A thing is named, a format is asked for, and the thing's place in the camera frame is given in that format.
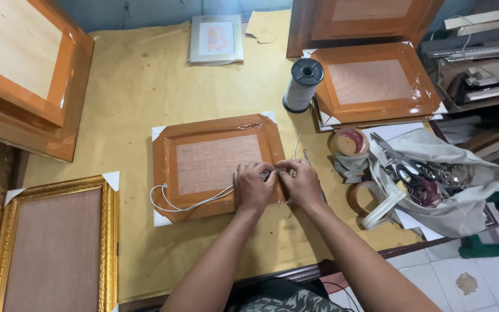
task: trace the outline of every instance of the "table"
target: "table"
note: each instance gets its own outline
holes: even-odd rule
[[[30,156],[23,187],[120,171],[119,302],[170,293],[232,214],[153,227],[149,189],[151,127],[274,110],[284,153],[290,157],[307,113],[282,107],[295,60],[285,58],[290,11],[267,12],[276,42],[244,37],[243,64],[191,67],[186,64],[190,25],[100,31],[95,40],[87,94],[72,164]],[[316,120],[301,134],[297,157],[306,148],[336,215],[375,250],[422,241],[413,231],[386,222],[365,231],[346,201],[348,186],[333,170],[330,133]],[[299,209],[266,209],[242,256],[236,279],[315,265],[332,259],[319,233]]]

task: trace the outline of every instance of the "cartoon illustration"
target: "cartoon illustration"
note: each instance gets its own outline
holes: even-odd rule
[[[207,50],[220,49],[228,45],[225,39],[225,30],[222,27],[208,27],[207,28]]]

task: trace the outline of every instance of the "forearm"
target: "forearm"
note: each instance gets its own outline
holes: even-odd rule
[[[440,311],[331,209],[307,211],[366,311]]]
[[[222,311],[236,266],[257,220],[249,214],[236,214],[172,290],[162,311]]]

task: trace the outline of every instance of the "gold ornate frame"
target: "gold ornate frame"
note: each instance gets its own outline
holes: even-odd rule
[[[27,188],[5,207],[0,227],[0,312],[9,277],[10,259],[17,230],[21,204],[54,196],[100,189],[100,251],[98,312],[111,312],[117,304],[117,244],[119,192],[115,192],[101,175]]]

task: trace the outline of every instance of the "human hand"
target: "human hand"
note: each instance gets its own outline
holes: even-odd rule
[[[263,173],[270,173],[266,182],[261,180]],[[239,164],[238,169],[232,174],[236,213],[261,217],[276,181],[276,169],[269,163],[252,161],[247,165]]]
[[[330,209],[321,198],[321,185],[317,172],[308,161],[304,159],[298,160],[281,160],[274,165],[278,168],[280,179],[292,201],[304,209],[306,212],[311,212],[316,209]],[[288,172],[295,171],[295,177],[291,177]]]

